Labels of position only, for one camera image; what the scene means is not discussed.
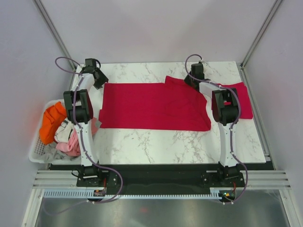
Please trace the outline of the right aluminium frame post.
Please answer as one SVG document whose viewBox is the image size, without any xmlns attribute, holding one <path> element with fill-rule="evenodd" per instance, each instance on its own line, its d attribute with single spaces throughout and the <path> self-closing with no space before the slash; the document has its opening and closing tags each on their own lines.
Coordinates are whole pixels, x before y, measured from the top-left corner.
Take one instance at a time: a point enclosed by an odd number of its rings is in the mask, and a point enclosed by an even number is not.
<svg viewBox="0 0 303 227">
<path fill-rule="evenodd" d="M 250 45 L 247 53 L 244 56 L 244 59 L 242 62 L 239 64 L 240 69 L 244 70 L 247 63 L 249 62 L 252 54 L 254 53 L 255 49 L 257 48 L 258 44 L 260 43 L 261 39 L 265 35 L 267 29 L 269 28 L 272 20 L 274 19 L 276 13 L 278 12 L 279 8 L 281 7 L 282 3 L 284 0 L 275 0 L 273 5 L 271 6 L 269 12 L 267 13 L 260 29 L 258 30 L 252 44 Z"/>
</svg>

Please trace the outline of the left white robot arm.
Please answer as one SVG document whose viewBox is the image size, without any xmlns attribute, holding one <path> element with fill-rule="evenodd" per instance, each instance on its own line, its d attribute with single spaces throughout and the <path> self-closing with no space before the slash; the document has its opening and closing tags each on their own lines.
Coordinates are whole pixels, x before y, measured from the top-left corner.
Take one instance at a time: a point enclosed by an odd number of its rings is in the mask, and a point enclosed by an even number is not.
<svg viewBox="0 0 303 227">
<path fill-rule="evenodd" d="M 81 166 L 77 178 L 79 183 L 91 183 L 93 186 L 99 186 L 104 181 L 103 173 L 95 166 L 98 158 L 93 151 L 93 106 L 89 97 L 92 87 L 100 89 L 108 82 L 100 68 L 99 60 L 86 59 L 81 70 L 76 72 L 79 76 L 76 85 L 63 93 L 67 117 L 74 125 L 80 146 Z"/>
</svg>

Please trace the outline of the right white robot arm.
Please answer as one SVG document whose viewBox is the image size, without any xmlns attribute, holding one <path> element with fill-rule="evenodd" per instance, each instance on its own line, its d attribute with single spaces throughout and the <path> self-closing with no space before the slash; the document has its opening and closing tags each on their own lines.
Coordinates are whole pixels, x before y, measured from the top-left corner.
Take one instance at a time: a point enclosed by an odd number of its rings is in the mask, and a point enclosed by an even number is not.
<svg viewBox="0 0 303 227">
<path fill-rule="evenodd" d="M 201 61 L 192 64 L 191 70 L 186 70 L 186 72 L 185 83 L 211 98 L 212 115 L 218 123 L 221 141 L 217 181 L 222 186 L 228 186 L 234 178 L 240 176 L 239 161 L 235 158 L 234 147 L 234 126 L 241 115 L 237 91 L 205 79 L 204 66 Z"/>
</svg>

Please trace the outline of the aluminium frame post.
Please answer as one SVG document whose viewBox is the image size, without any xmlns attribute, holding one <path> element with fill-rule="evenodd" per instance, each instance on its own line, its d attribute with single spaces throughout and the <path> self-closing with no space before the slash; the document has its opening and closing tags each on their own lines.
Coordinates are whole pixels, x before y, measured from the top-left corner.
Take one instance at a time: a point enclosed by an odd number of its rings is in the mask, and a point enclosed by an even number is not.
<svg viewBox="0 0 303 227">
<path fill-rule="evenodd" d="M 71 58 L 71 55 L 66 48 L 59 32 L 57 31 L 55 24 L 53 23 L 49 13 L 46 10 L 46 7 L 42 3 L 41 0 L 33 0 L 34 5 L 36 6 L 38 12 L 40 13 L 43 21 L 45 22 L 46 26 L 48 27 L 53 39 L 55 40 L 57 46 L 59 47 L 61 53 L 64 57 Z"/>
<path fill-rule="evenodd" d="M 252 44 L 250 45 L 247 53 L 244 56 L 244 59 L 242 62 L 239 64 L 240 69 L 244 70 L 247 63 L 249 62 L 252 54 L 254 53 L 255 49 L 257 48 L 258 44 L 260 43 L 261 39 L 265 35 L 267 29 L 269 28 L 272 20 L 274 19 L 276 13 L 278 12 L 279 8 L 281 7 L 282 3 L 284 0 L 275 0 L 273 5 L 271 6 L 269 12 L 267 13 L 260 29 L 258 30 Z"/>
</svg>

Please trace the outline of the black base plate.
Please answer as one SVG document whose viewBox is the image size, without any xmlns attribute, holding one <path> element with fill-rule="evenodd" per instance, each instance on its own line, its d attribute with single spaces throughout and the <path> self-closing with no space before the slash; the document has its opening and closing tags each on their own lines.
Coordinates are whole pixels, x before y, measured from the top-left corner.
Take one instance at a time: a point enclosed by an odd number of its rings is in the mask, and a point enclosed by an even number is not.
<svg viewBox="0 0 303 227">
<path fill-rule="evenodd" d="M 245 186 L 244 176 L 220 180 L 219 164 L 166 164 L 166 165 L 107 165 L 99 168 L 101 177 L 94 184 L 79 183 L 78 187 L 104 187 L 111 194 L 139 193 L 203 193 L 211 188 L 241 188 Z M 78 170 L 72 175 L 77 178 Z"/>
</svg>

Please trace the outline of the white plastic laundry basket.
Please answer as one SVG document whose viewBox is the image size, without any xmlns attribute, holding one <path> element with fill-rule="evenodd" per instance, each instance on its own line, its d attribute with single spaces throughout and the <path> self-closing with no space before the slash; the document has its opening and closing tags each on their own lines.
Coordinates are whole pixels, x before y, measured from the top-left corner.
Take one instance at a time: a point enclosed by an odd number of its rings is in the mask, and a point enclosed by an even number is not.
<svg viewBox="0 0 303 227">
<path fill-rule="evenodd" d="M 40 118 L 39 118 L 39 121 L 38 121 L 38 125 L 35 129 L 34 138 L 31 142 L 31 146 L 30 146 L 30 150 L 29 150 L 29 156 L 28 156 L 29 160 L 33 163 L 46 164 L 46 162 L 44 162 L 44 160 L 41 158 L 41 156 L 45 153 L 45 151 L 44 151 L 45 145 L 40 140 L 39 130 L 42 126 L 44 111 L 48 107 L 56 104 L 57 102 L 61 102 L 62 105 L 64 105 L 64 100 L 63 99 L 51 100 L 51 101 L 47 102 L 44 105 L 44 108 L 41 112 L 41 115 L 40 115 Z M 74 158 L 73 160 L 56 159 L 56 160 L 53 160 L 53 161 L 50 162 L 50 164 L 53 164 L 53 165 L 70 165 L 70 166 L 71 165 L 80 165 L 80 163 L 81 163 L 80 157 Z"/>
</svg>

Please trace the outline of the white printed t-shirt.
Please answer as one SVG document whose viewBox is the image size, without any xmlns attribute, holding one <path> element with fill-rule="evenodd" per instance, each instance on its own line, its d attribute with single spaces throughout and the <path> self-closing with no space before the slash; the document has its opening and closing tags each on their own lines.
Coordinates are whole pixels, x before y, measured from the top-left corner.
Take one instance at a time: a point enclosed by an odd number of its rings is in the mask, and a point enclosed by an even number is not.
<svg viewBox="0 0 303 227">
<path fill-rule="evenodd" d="M 58 127 L 54 135 L 54 140 L 57 143 L 67 143 L 71 137 L 74 126 L 68 118 L 64 119 L 61 125 Z"/>
</svg>

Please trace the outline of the pink t-shirt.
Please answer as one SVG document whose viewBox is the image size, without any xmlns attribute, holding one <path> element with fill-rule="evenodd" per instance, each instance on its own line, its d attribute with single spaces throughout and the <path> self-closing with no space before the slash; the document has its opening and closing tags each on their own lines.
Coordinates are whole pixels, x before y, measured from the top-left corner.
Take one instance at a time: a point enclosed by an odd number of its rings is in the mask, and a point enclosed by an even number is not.
<svg viewBox="0 0 303 227">
<path fill-rule="evenodd" d="M 78 157 L 80 155 L 80 145 L 77 132 L 73 130 L 68 142 L 58 143 L 56 149 L 70 157 Z"/>
</svg>

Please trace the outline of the left aluminium frame post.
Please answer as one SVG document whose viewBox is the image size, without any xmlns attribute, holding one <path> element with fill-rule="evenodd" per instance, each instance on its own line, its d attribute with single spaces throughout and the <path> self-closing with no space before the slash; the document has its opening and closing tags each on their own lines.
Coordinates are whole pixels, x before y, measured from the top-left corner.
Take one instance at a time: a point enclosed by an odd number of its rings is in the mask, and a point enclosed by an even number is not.
<svg viewBox="0 0 303 227">
<path fill-rule="evenodd" d="M 57 46 L 59 47 L 61 53 L 64 57 L 71 58 L 71 55 L 66 48 L 59 32 L 57 31 L 55 24 L 53 23 L 49 13 L 46 10 L 46 7 L 42 3 L 41 0 L 33 0 L 34 5 L 36 6 L 38 12 L 40 13 L 43 21 L 45 22 L 46 26 L 48 27 L 53 39 L 55 40 Z"/>
</svg>

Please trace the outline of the folded red t-shirt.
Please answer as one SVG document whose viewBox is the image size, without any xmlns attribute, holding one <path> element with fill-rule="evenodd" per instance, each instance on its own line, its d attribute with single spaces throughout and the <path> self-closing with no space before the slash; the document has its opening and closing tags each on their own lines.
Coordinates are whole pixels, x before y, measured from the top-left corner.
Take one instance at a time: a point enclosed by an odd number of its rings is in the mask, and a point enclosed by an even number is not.
<svg viewBox="0 0 303 227">
<path fill-rule="evenodd" d="M 248 94 L 247 87 L 243 82 L 232 84 L 232 85 L 222 85 L 223 87 L 235 88 L 238 94 L 238 99 L 241 106 L 241 119 L 252 120 L 253 111 L 250 103 L 250 98 Z"/>
</svg>

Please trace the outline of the dusty rose t-shirt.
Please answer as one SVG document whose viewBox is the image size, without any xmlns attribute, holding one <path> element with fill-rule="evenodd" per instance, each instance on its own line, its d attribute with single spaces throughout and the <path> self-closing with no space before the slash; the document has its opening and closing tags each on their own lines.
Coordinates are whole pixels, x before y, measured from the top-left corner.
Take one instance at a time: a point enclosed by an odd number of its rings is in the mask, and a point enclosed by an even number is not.
<svg viewBox="0 0 303 227">
<path fill-rule="evenodd" d="M 101 122 L 97 118 L 93 117 L 91 120 L 91 133 L 93 136 L 97 133 L 100 126 L 101 126 Z"/>
</svg>

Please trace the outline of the grey t-shirt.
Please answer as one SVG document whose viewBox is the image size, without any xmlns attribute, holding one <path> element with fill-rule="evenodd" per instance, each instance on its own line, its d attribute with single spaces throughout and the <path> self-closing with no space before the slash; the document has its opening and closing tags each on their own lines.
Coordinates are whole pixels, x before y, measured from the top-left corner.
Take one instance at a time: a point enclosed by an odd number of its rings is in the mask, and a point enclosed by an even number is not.
<svg viewBox="0 0 303 227">
<path fill-rule="evenodd" d="M 44 147 L 44 154 L 41 159 L 45 163 L 51 163 L 54 160 L 61 160 L 67 157 L 67 155 L 56 148 L 57 143 L 53 142 Z"/>
</svg>

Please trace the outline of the red t-shirt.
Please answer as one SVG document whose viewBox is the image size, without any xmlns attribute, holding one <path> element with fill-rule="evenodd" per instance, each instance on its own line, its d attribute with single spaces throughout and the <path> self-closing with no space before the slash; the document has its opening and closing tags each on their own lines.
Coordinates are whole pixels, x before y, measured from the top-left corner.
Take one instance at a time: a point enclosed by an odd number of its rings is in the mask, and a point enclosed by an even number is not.
<svg viewBox="0 0 303 227">
<path fill-rule="evenodd" d="M 209 131 L 204 95 L 183 80 L 107 83 L 98 119 L 106 129 Z"/>
<path fill-rule="evenodd" d="M 232 85 L 222 85 L 223 87 L 235 88 L 238 94 L 238 99 L 241 106 L 241 119 L 252 120 L 253 111 L 250 103 L 250 98 L 248 94 L 247 87 L 243 82 L 232 84 Z"/>
</svg>

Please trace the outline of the orange t-shirt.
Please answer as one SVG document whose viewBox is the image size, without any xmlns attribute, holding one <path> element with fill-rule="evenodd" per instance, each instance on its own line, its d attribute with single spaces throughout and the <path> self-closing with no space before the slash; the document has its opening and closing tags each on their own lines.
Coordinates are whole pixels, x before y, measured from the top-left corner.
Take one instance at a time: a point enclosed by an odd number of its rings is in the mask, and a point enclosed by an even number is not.
<svg viewBox="0 0 303 227">
<path fill-rule="evenodd" d="M 39 137 L 44 145 L 54 142 L 55 133 L 66 118 L 67 114 L 62 102 L 56 102 L 44 111 L 39 130 Z"/>
</svg>

